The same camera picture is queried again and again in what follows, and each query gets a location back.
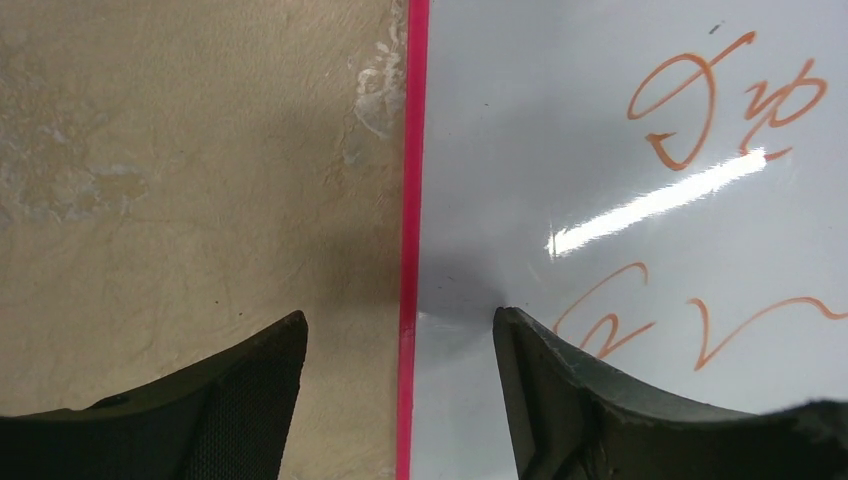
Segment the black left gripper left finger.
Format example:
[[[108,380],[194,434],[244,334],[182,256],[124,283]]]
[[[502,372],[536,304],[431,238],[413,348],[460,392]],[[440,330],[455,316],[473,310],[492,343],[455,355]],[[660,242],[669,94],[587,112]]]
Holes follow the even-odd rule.
[[[308,324],[294,311],[248,339],[80,410],[1,419],[4,479],[275,479]]]

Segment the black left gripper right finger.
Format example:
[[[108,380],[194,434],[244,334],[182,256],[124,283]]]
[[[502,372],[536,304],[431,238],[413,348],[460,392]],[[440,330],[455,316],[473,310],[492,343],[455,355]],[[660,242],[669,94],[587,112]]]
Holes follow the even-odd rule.
[[[843,479],[847,406],[755,415],[642,382],[500,308],[493,341],[522,479]]]

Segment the white board with pink rim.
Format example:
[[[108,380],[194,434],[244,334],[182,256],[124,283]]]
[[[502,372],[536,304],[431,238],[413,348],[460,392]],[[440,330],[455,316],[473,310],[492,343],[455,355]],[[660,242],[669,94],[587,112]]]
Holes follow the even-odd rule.
[[[413,1],[397,477],[522,479],[514,307],[651,386],[847,406],[843,1]]]

